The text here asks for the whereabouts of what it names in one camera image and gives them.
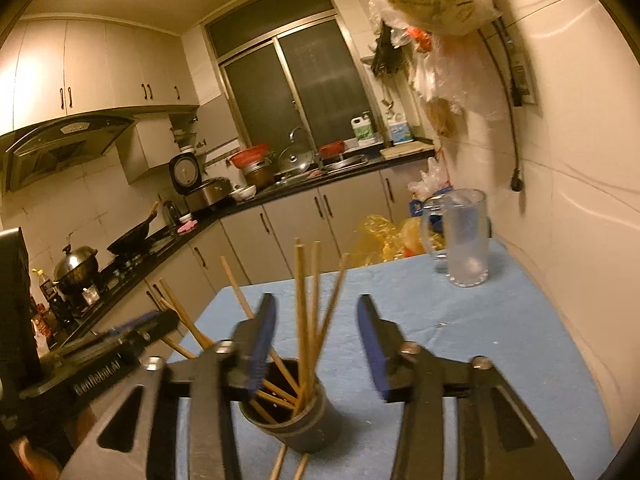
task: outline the glass mug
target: glass mug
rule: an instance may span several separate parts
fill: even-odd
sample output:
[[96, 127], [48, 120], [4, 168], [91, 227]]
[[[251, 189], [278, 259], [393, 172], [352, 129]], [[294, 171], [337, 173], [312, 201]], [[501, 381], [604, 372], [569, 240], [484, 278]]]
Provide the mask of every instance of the glass mug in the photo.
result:
[[[431, 245], [430, 215], [442, 215], [446, 248]], [[446, 264], [449, 281], [476, 286], [489, 277], [489, 225], [486, 195], [479, 189], [455, 189], [429, 199], [422, 208], [422, 244], [436, 268]]]

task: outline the wok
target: wok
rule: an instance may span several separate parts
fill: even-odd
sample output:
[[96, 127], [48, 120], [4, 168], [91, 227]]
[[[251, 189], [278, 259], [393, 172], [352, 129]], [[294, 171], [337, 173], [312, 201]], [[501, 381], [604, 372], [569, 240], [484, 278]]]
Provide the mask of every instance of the wok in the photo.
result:
[[107, 250], [116, 256], [133, 253], [138, 250], [142, 245], [142, 242], [145, 241], [146, 236], [149, 234], [149, 225], [158, 215], [159, 204], [160, 201], [156, 200], [146, 220], [124, 233], [120, 238], [114, 241], [113, 244], [107, 247]]

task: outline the screw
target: screw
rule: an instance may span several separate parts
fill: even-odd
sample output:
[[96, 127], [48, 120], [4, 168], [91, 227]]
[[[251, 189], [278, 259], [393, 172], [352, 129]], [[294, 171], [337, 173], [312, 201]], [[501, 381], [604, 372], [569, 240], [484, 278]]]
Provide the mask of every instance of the screw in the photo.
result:
[[491, 359], [488, 357], [484, 357], [483, 355], [479, 355], [478, 357], [474, 357], [471, 361], [471, 365], [476, 370], [490, 370], [494, 367]]
[[164, 361], [161, 357], [148, 357], [145, 360], [145, 368], [151, 372], [159, 370], [162, 367]]
[[220, 341], [218, 348], [216, 348], [216, 354], [230, 354], [234, 350], [234, 342], [226, 339]]
[[420, 351], [420, 345], [414, 341], [405, 341], [400, 347], [403, 354], [416, 355]]

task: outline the gray cup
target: gray cup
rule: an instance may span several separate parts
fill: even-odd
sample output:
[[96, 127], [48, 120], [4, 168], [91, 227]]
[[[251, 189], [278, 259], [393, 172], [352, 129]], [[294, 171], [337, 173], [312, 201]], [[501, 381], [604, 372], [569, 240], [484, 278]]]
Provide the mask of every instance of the gray cup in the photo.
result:
[[[293, 377], [297, 379], [298, 362], [292, 359], [283, 361]], [[274, 363], [268, 365], [266, 379], [295, 395]], [[313, 400], [307, 403], [304, 411], [295, 418], [290, 418], [290, 410], [274, 406], [262, 399], [257, 400], [278, 421], [278, 424], [266, 424], [264, 419], [248, 402], [240, 403], [242, 414], [261, 431], [274, 436], [297, 452], [318, 452], [333, 444], [340, 435], [342, 426], [340, 414], [329, 402], [324, 386], [322, 386], [318, 378], [316, 378]]]

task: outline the blue tablecloth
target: blue tablecloth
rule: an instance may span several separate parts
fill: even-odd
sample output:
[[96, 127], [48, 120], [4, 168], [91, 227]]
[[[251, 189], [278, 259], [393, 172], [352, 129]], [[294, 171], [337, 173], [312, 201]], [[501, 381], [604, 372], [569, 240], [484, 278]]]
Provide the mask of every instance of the blue tablecloth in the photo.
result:
[[[322, 276], [322, 306], [328, 302], [334, 279], [335, 273]], [[293, 280], [246, 286], [243, 291], [254, 308], [263, 293], [276, 296], [274, 346], [282, 357], [295, 356]], [[354, 315], [356, 300], [365, 293], [373, 296], [383, 318], [400, 325], [405, 339], [434, 354], [459, 361], [489, 356], [538, 418], [576, 480], [594, 480], [604, 471], [614, 455], [609, 426], [580, 352], [546, 297], [504, 247], [492, 240], [490, 278], [475, 288], [447, 283], [443, 275], [433, 272], [426, 255], [348, 272], [318, 365], [318, 376], [344, 417], [343, 431], [335, 445], [311, 457], [306, 480], [386, 480], [390, 476], [402, 406], [384, 404], [371, 386]], [[228, 337], [242, 319], [228, 287], [196, 325], [218, 340]], [[182, 344], [199, 351], [191, 336]], [[279, 442], [252, 427], [236, 406], [234, 421], [243, 477], [267, 478]], [[449, 421], [448, 479], [455, 478], [456, 471], [452, 428], [454, 421]], [[187, 478], [185, 432], [182, 426], [179, 478]], [[293, 478], [299, 460], [297, 453], [289, 451], [280, 478]]]

